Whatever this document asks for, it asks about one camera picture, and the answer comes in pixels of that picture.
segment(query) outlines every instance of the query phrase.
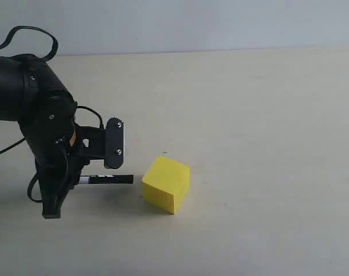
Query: table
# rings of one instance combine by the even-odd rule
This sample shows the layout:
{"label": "table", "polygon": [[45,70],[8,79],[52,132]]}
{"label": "table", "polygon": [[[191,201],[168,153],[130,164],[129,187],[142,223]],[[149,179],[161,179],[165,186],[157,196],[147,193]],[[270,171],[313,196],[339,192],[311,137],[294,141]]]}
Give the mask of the table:
{"label": "table", "polygon": [[[81,105],[126,126],[117,171],[60,220],[26,197],[24,143],[0,156],[0,275],[349,275],[349,48],[63,56]],[[79,110],[77,122],[97,125]],[[21,138],[0,122],[0,149]],[[175,216],[146,204],[157,155],[191,166]]]}

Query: yellow cube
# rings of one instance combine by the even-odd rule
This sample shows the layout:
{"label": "yellow cube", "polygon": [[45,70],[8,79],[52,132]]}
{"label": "yellow cube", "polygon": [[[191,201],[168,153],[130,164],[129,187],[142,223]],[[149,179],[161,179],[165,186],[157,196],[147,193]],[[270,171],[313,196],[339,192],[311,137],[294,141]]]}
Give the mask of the yellow cube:
{"label": "yellow cube", "polygon": [[144,199],[174,214],[190,186],[190,167],[158,156],[142,178]]}

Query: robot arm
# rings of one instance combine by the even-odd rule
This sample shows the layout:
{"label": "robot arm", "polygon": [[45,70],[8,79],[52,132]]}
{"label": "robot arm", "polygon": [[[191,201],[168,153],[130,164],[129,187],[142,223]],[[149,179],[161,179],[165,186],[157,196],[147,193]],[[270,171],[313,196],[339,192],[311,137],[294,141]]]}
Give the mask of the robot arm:
{"label": "robot arm", "polygon": [[[46,219],[60,217],[60,207],[70,189],[79,183],[82,168],[90,160],[103,159],[108,168],[119,168],[124,156],[124,123],[111,118],[106,128],[95,111],[78,106],[47,61],[57,51],[57,40],[48,32],[31,26],[13,28],[0,49],[6,47],[20,29],[33,29],[50,35],[52,51],[39,58],[32,54],[0,56],[0,120],[16,121],[35,156],[36,174],[28,196],[43,204]],[[99,128],[79,126],[77,108],[97,114]],[[83,141],[88,139],[88,147]],[[41,199],[32,198],[39,180]]]}

